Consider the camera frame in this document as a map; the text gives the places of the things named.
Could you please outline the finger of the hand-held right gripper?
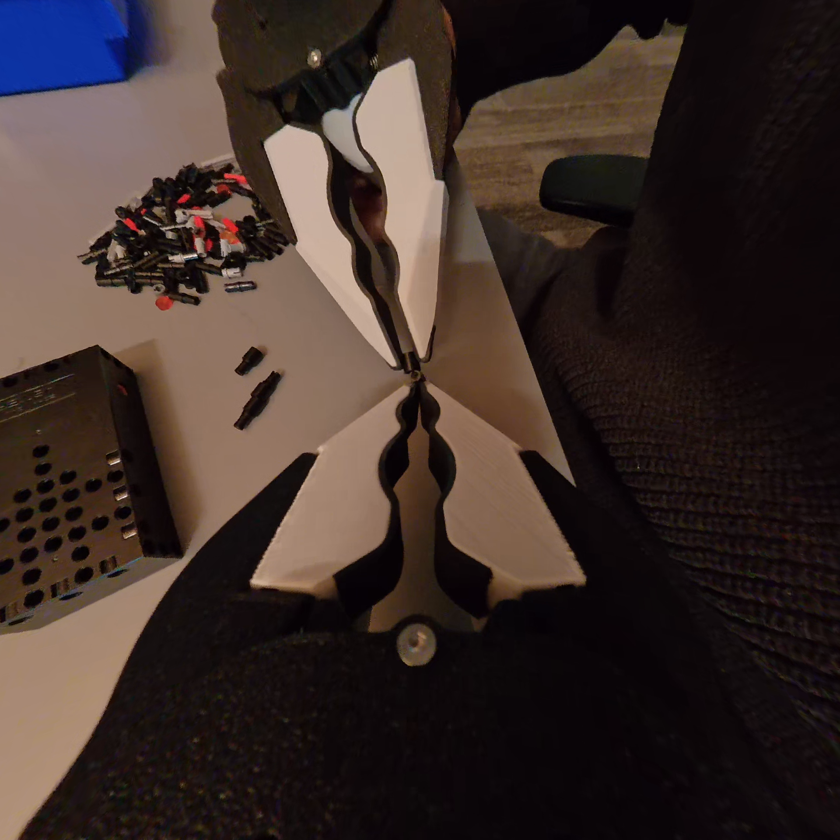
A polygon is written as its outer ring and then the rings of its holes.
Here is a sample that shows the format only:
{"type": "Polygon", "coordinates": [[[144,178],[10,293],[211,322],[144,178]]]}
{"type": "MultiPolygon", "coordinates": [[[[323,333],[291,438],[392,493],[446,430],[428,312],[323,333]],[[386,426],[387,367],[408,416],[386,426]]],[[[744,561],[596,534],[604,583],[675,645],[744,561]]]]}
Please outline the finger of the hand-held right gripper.
{"type": "Polygon", "coordinates": [[[272,134],[264,148],[299,256],[386,364],[404,369],[385,266],[354,211],[343,158],[318,131],[295,124],[272,134]]]}
{"type": "Polygon", "coordinates": [[[405,58],[377,72],[354,113],[361,150],[383,182],[395,297],[420,360],[429,357],[445,242],[448,190],[436,176],[417,69],[405,58]]]}

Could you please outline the person's right forearm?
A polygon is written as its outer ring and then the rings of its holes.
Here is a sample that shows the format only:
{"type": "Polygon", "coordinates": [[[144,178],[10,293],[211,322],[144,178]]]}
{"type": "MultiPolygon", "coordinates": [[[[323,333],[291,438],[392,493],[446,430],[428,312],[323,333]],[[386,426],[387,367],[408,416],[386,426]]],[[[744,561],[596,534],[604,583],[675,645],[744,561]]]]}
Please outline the person's right forearm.
{"type": "Polygon", "coordinates": [[[444,1],[455,36],[463,120],[480,101],[519,84],[561,77],[630,27],[641,39],[690,19],[691,1],[444,1]]]}

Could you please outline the pile of small plastic pins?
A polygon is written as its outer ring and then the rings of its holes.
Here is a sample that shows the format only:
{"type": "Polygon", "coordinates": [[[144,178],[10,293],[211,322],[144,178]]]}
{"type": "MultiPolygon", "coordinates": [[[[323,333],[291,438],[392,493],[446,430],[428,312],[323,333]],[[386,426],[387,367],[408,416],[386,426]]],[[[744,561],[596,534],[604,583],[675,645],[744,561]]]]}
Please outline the pile of small plastic pins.
{"type": "Polygon", "coordinates": [[[226,282],[252,280],[250,266],[282,256],[289,245],[228,154],[155,177],[114,209],[111,225],[77,259],[98,287],[149,290],[166,312],[195,308],[216,287],[226,293],[226,282]]]}

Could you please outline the black perforated plastic block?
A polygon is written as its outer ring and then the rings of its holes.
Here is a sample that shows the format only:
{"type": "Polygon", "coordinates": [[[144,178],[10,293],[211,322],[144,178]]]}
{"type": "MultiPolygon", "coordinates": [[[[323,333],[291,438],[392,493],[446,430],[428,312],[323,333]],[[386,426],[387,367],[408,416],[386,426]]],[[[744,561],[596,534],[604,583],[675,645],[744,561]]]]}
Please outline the black perforated plastic block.
{"type": "Polygon", "coordinates": [[[2,378],[1,628],[41,627],[135,564],[180,560],[130,367],[98,345],[2,378]]]}

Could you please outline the blue storage bin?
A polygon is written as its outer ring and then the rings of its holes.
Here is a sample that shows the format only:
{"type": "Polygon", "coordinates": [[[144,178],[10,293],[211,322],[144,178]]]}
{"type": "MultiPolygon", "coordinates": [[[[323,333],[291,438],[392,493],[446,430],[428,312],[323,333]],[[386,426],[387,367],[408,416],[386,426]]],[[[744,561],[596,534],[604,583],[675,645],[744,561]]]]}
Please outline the blue storage bin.
{"type": "Polygon", "coordinates": [[[149,36],[137,1],[2,1],[1,95],[126,81],[149,36]]]}

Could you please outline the long black joined pin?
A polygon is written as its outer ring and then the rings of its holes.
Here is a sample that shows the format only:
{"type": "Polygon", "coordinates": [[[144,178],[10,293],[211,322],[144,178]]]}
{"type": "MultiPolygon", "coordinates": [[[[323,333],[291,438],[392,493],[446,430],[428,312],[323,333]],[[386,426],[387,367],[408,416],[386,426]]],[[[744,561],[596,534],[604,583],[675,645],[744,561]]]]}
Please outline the long black joined pin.
{"type": "Polygon", "coordinates": [[[271,397],[276,392],[282,378],[282,373],[273,371],[267,376],[267,378],[265,378],[265,380],[257,384],[250,394],[249,399],[243,407],[237,421],[234,423],[234,427],[237,430],[244,431],[260,414],[264,412],[271,397]]]}

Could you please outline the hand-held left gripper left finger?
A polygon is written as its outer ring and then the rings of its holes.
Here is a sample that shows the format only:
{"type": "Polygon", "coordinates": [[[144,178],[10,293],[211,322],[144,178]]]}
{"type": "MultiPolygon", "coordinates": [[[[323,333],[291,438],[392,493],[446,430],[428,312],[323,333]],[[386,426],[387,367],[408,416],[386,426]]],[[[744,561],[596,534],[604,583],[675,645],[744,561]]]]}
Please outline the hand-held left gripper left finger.
{"type": "Polygon", "coordinates": [[[404,547],[395,487],[418,408],[402,385],[318,448],[253,589],[335,601],[357,618],[396,588],[404,547]]]}

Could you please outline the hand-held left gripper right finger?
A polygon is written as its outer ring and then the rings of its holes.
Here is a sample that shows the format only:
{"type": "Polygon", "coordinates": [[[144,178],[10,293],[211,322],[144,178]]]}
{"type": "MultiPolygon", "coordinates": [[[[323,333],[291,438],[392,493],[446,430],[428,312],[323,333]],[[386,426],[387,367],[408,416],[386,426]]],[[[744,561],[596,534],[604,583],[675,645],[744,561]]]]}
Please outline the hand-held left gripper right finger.
{"type": "Polygon", "coordinates": [[[582,587],[585,573],[532,477],[560,474],[430,382],[420,384],[428,467],[437,483],[434,572],[473,618],[531,592],[582,587]]]}

